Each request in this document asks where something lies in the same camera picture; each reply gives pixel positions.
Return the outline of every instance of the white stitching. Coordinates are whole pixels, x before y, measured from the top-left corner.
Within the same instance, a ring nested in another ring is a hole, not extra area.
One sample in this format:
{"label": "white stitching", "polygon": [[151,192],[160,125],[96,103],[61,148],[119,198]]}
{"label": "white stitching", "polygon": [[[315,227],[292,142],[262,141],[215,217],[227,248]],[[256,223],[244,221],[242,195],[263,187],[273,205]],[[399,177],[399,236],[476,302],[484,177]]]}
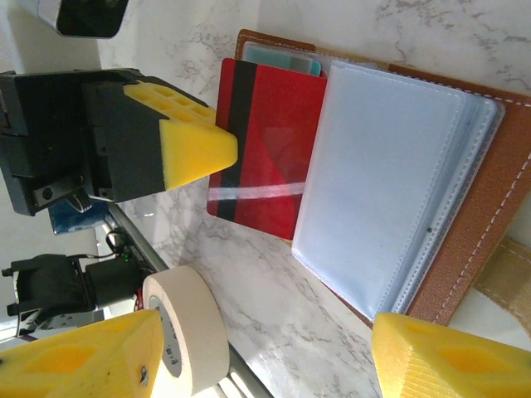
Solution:
{"label": "white stitching", "polygon": [[485,232],[484,234],[480,237],[480,240],[478,241],[477,245],[475,246],[475,249],[474,251],[472,252],[472,255],[469,257],[468,261],[466,262],[465,264],[465,267],[463,267],[463,270],[460,272],[460,275],[459,277],[457,278],[457,281],[455,282],[455,284],[452,286],[451,288],[451,291],[448,293],[448,297],[446,298],[445,302],[441,305],[441,309],[439,309],[439,312],[437,313],[437,315],[435,316],[435,318],[433,319],[433,323],[436,323],[437,320],[439,320],[439,317],[442,315],[442,311],[445,309],[446,305],[448,304],[448,302],[450,301],[450,298],[451,296],[454,294],[455,290],[457,289],[457,286],[461,283],[461,281],[465,278],[465,272],[469,269],[470,267],[470,264],[472,263],[472,260],[474,259],[474,256],[476,255],[476,253],[478,252],[478,249],[480,248],[481,244],[483,243],[483,240],[485,239],[485,237],[487,236],[487,234],[489,233],[490,231],[490,227],[494,224],[494,222],[496,221],[496,217],[498,216],[499,214],[499,211],[501,211],[501,209],[504,207],[505,203],[507,202],[507,199],[511,196],[511,194],[513,193],[513,190],[514,188],[516,187],[516,183],[518,182],[518,180],[522,177],[522,174],[524,173],[525,169],[527,168],[527,166],[529,165],[529,161],[531,160],[531,153],[528,155],[528,158],[527,160],[524,162],[524,164],[522,165],[522,168],[520,169],[519,173],[516,175],[516,178],[513,180],[513,183],[511,184],[511,187],[510,189],[507,191],[507,193],[505,194],[505,198],[504,200],[501,202],[501,204],[499,205],[499,208],[498,210],[496,210],[496,213],[494,214],[494,216],[490,219],[490,223],[487,225],[487,227],[485,228]]}

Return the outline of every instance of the wire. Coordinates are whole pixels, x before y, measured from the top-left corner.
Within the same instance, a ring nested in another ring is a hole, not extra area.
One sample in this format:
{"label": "wire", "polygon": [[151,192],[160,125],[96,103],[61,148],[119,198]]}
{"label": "wire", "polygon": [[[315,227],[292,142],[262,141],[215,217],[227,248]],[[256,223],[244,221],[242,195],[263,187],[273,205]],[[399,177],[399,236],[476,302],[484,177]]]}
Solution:
{"label": "wire", "polygon": [[109,257],[112,257],[113,255],[116,255],[116,253],[111,253],[109,255],[71,255],[68,258],[79,260],[79,259],[92,259],[92,260],[99,260],[99,259],[108,259]]}
{"label": "wire", "polygon": [[109,257],[113,257],[115,255],[121,255],[124,251],[124,247],[126,244],[126,240],[120,245],[115,245],[111,240],[111,235],[122,235],[127,237],[127,234],[121,230],[112,230],[107,233],[105,236],[105,242],[107,243],[107,246],[109,246],[109,249],[112,251],[112,253],[108,255],[71,255],[68,258],[73,260],[80,260],[80,259],[91,259],[91,260],[101,260],[101,259],[108,259]]}
{"label": "wire", "polygon": [[35,342],[38,340],[38,338],[33,337],[31,334],[26,334],[24,336],[18,336],[19,339],[23,340],[24,342]]}
{"label": "wire", "polygon": [[144,309],[144,299],[142,298],[142,288],[139,288],[136,292],[136,301],[134,302],[134,311],[140,311]]}

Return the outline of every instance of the black magnetic stripe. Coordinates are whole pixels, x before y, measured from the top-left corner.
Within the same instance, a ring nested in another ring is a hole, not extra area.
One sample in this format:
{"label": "black magnetic stripe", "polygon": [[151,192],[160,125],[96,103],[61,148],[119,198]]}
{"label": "black magnetic stripe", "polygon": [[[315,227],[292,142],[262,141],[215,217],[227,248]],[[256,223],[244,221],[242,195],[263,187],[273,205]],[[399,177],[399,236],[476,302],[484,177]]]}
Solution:
{"label": "black magnetic stripe", "polygon": [[[251,116],[252,94],[255,89],[257,64],[237,61],[234,68],[232,82],[231,109],[227,131],[236,135],[238,140],[238,160],[234,166],[222,172],[220,188],[238,188],[240,186],[241,170],[243,169],[243,154],[246,149],[247,128]],[[219,201],[217,216],[225,220],[234,221],[236,216],[236,199]]]}

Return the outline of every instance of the black electronic component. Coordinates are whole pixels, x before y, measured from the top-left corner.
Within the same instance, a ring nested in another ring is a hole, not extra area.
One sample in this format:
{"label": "black electronic component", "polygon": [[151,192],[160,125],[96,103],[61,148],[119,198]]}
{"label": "black electronic component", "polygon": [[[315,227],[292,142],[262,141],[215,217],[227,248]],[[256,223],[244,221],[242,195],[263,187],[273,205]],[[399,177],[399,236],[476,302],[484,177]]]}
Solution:
{"label": "black electronic component", "polygon": [[146,276],[141,261],[129,254],[87,265],[79,256],[39,255],[14,261],[2,276],[13,277],[17,302],[7,306],[18,317],[18,336],[34,332],[46,320],[84,313],[131,299]]}
{"label": "black electronic component", "polygon": [[20,214],[61,199],[79,211],[88,197],[127,201],[165,190],[159,120],[124,85],[165,85],[137,70],[0,74],[0,167]]}

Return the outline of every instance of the brown leather wallet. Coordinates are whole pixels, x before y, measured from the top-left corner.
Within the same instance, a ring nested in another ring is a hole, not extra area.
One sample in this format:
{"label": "brown leather wallet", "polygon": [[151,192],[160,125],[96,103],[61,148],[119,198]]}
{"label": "brown leather wallet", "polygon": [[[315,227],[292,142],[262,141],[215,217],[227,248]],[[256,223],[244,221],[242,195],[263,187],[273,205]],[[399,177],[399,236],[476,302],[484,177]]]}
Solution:
{"label": "brown leather wallet", "polygon": [[246,29],[238,36],[237,59],[241,59],[247,41],[318,52],[352,62],[374,62],[393,73],[449,85],[504,104],[504,119],[485,160],[407,312],[415,318],[447,325],[531,188],[531,98]]}

